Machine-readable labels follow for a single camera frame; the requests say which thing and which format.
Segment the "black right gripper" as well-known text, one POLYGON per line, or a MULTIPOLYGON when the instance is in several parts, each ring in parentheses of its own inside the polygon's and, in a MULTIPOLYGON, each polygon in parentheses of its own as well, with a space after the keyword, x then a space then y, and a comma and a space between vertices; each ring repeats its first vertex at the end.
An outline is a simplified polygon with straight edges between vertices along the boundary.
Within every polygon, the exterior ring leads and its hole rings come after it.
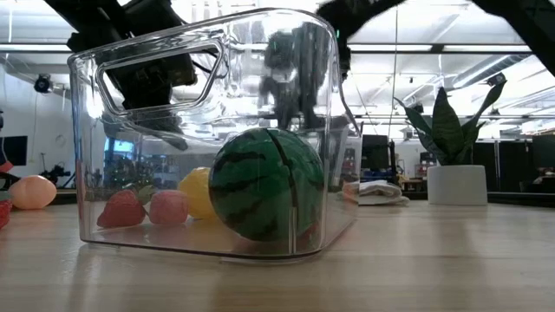
POLYGON ((298 93, 290 85, 301 87, 300 109, 304 128, 324 127, 325 118, 315 112, 319 87, 328 70, 330 54, 335 53, 339 79, 348 76, 348 48, 341 33, 330 35, 314 23, 302 23, 290 30, 278 30, 268 37, 264 49, 265 72, 259 86, 274 99, 277 127, 287 130, 298 112, 298 93))

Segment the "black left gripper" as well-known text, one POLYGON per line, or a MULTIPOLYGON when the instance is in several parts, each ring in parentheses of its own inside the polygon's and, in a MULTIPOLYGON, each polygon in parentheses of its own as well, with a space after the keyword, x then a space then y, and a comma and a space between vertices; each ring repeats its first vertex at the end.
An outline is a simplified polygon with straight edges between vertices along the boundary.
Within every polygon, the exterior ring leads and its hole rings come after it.
MULTIPOLYGON (((199 81, 198 64, 190 54, 166 44, 116 47, 103 54, 103 64, 126 111, 168 105, 173 88, 193 86, 199 81)), ((181 118, 170 111, 132 112, 130 120, 141 133, 164 140, 180 151, 188 148, 181 118)))

